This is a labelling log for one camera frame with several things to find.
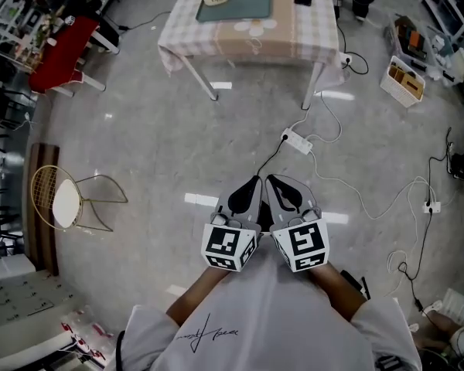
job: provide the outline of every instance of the checkered tablecloth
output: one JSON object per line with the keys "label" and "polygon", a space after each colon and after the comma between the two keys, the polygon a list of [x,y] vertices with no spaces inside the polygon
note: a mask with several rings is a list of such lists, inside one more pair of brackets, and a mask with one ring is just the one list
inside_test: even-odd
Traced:
{"label": "checkered tablecloth", "polygon": [[272,0],[269,19],[199,23],[201,0],[178,0],[159,38],[169,73],[183,64],[179,56],[269,55],[299,58],[340,69],[339,40],[332,0]]}

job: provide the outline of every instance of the white seat cushion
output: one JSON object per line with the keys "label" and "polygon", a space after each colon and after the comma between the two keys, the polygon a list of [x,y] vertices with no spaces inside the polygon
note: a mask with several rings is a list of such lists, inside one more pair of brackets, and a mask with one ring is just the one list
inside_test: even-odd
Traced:
{"label": "white seat cushion", "polygon": [[53,215],[63,228],[72,225],[79,213],[80,197],[72,180],[65,179],[60,184],[53,199]]}

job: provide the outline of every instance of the white cube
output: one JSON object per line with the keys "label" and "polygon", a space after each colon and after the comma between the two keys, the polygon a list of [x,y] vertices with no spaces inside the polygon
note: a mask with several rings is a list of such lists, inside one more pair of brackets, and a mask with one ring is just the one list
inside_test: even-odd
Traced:
{"label": "white cube", "polygon": [[276,230],[272,234],[275,245],[292,272],[328,262],[330,246],[324,219]]}
{"label": "white cube", "polygon": [[201,255],[211,267],[240,271],[258,247],[256,231],[205,224]]}

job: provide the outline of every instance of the red tablecloth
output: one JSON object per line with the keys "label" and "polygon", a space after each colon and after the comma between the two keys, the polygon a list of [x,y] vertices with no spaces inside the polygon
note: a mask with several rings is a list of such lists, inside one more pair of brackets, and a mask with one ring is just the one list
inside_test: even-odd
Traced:
{"label": "red tablecloth", "polygon": [[79,81],[76,62],[99,23],[79,16],[72,26],[64,26],[55,37],[56,45],[46,44],[41,64],[29,77],[31,90],[45,93],[70,81]]}

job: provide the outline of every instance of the green tray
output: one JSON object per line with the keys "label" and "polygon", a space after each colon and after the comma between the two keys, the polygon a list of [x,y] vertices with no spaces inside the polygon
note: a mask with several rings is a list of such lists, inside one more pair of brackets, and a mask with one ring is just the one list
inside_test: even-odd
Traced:
{"label": "green tray", "polygon": [[268,18],[270,14],[271,0],[228,0],[212,7],[201,1],[196,19],[198,22],[262,19]]}

